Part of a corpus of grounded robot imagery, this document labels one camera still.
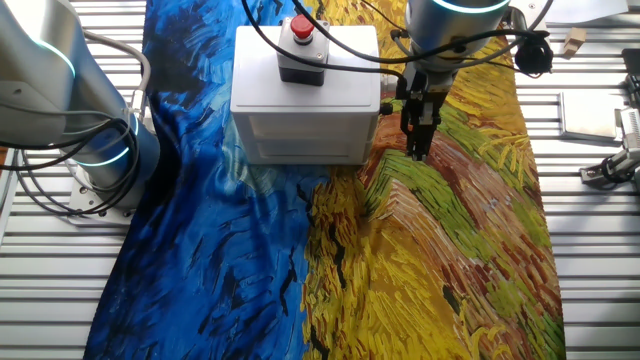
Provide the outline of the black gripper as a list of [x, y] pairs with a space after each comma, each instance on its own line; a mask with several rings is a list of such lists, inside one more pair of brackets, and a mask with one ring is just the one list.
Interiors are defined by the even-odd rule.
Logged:
[[[400, 129], [406, 136], [408, 155], [423, 161], [429, 154], [440, 124], [441, 106], [453, 86], [455, 70], [438, 72], [407, 64], [397, 85], [397, 98], [403, 101]], [[430, 119], [422, 124], [419, 119]]]

